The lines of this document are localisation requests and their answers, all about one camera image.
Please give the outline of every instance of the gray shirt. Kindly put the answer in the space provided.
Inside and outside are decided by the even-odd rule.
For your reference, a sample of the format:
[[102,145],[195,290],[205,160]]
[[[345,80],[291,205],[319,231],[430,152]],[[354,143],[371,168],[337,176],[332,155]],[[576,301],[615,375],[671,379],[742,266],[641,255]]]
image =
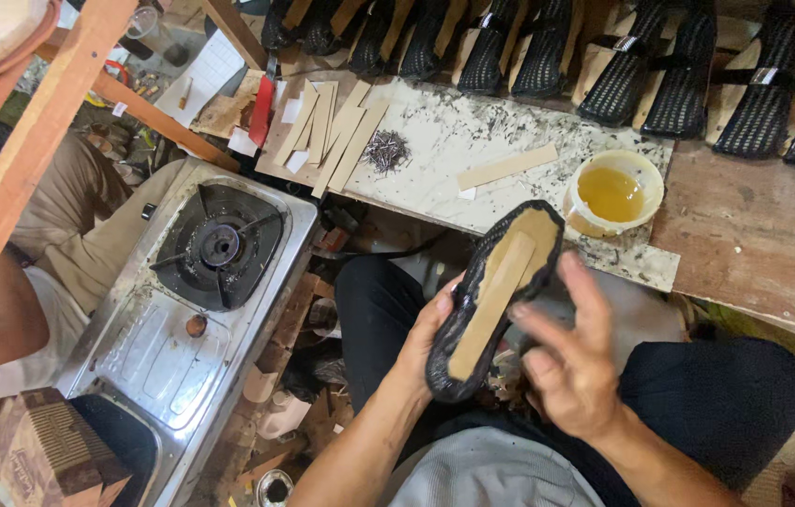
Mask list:
[[398,467],[379,501],[392,507],[604,507],[550,447],[494,428],[461,431]]

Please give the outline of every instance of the plastic cup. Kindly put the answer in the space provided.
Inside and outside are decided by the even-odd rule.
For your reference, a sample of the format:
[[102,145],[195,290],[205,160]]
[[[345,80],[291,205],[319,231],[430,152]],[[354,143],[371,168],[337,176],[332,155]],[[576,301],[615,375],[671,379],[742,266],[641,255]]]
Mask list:
[[188,63],[188,50],[172,39],[155,8],[140,7],[134,11],[129,21],[128,31],[125,33],[129,39],[140,40],[175,67]]
[[[614,222],[595,215],[579,195],[579,181],[583,174],[598,168],[618,170],[635,179],[644,201],[634,220]],[[584,161],[573,173],[570,187],[563,196],[563,216],[567,224],[586,236],[617,236],[623,231],[648,222],[657,213],[663,200],[661,171],[644,156],[627,150],[608,150]]]

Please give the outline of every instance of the red scraper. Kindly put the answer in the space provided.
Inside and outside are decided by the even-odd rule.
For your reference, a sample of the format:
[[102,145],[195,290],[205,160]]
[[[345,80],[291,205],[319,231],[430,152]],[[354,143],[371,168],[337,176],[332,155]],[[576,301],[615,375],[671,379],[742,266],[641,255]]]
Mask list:
[[266,75],[260,78],[260,90],[257,92],[257,100],[253,105],[251,115],[251,129],[247,131],[247,136],[262,148],[266,143],[266,136],[269,134],[269,110],[272,107],[272,97],[276,93],[275,83],[272,81],[276,76],[276,66],[279,59],[275,53],[269,52],[269,59],[266,64]]

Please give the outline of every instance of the person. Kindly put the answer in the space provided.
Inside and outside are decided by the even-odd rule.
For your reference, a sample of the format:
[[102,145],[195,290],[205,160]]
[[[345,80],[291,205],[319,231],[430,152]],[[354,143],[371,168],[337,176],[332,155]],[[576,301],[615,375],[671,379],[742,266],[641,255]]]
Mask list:
[[394,264],[347,263],[336,303],[356,417],[289,507],[741,505],[795,430],[795,357],[754,338],[641,343],[617,377],[601,289],[576,253],[557,271],[572,329],[508,309],[538,344],[523,356],[530,420],[432,401],[426,357],[460,278],[426,303]]
[[33,264],[0,254],[0,398],[53,383],[144,231],[144,205],[193,166],[172,162],[132,191],[67,133],[10,236]]

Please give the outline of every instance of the leg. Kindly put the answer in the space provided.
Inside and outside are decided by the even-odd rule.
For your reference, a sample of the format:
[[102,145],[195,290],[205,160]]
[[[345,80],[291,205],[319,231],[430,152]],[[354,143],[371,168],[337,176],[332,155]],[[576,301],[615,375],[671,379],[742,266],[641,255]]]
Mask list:
[[354,412],[379,388],[426,305],[419,282],[379,257],[349,261],[336,280],[344,366]]
[[69,132],[44,171],[10,241],[32,259],[49,245],[86,234],[132,195],[107,157]]
[[756,338],[644,343],[620,395],[661,438],[741,491],[795,431],[795,357]]
[[36,265],[59,280],[86,314],[94,311],[147,226],[141,218],[144,205],[159,204],[179,172],[196,167],[195,162],[175,161],[158,170],[106,222],[84,236],[74,234],[61,244],[46,246]]

